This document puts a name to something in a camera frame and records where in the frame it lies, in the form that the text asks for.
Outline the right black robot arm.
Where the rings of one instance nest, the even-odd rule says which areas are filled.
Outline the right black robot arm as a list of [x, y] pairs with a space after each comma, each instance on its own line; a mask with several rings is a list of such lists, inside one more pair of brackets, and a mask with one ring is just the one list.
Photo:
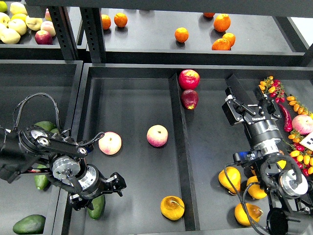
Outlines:
[[250, 225], [260, 235], [303, 235], [313, 217], [313, 207], [308, 203], [304, 208], [299, 205], [311, 191], [312, 183], [295, 160], [279, 152], [277, 144], [282, 135], [276, 125], [281, 117], [277, 104], [259, 87], [254, 90], [256, 104], [246, 92], [235, 93], [227, 87], [225, 93], [225, 116], [231, 125], [244, 125], [250, 145], [250, 151], [233, 154], [234, 164], [253, 168], [257, 184], [268, 197], [267, 225], [262, 227], [248, 212], [245, 196], [238, 196]]

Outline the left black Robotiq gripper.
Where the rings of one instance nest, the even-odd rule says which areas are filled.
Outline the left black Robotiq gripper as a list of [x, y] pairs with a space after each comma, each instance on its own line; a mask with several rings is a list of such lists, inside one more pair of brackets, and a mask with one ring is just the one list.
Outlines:
[[120, 197], [123, 196], [123, 189], [126, 188], [125, 179], [117, 172], [114, 172], [108, 179], [103, 176], [96, 178], [95, 196], [103, 194], [117, 193]]

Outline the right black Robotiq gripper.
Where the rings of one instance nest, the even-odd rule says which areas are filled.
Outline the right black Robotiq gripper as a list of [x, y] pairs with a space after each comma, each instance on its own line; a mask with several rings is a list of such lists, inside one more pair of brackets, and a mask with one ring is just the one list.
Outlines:
[[230, 125], [241, 122], [254, 124], [263, 120], [278, 120], [282, 117], [278, 105], [264, 94], [260, 87], [254, 89], [258, 104], [253, 104], [245, 91], [237, 91], [231, 87], [225, 90], [226, 99], [222, 110]]

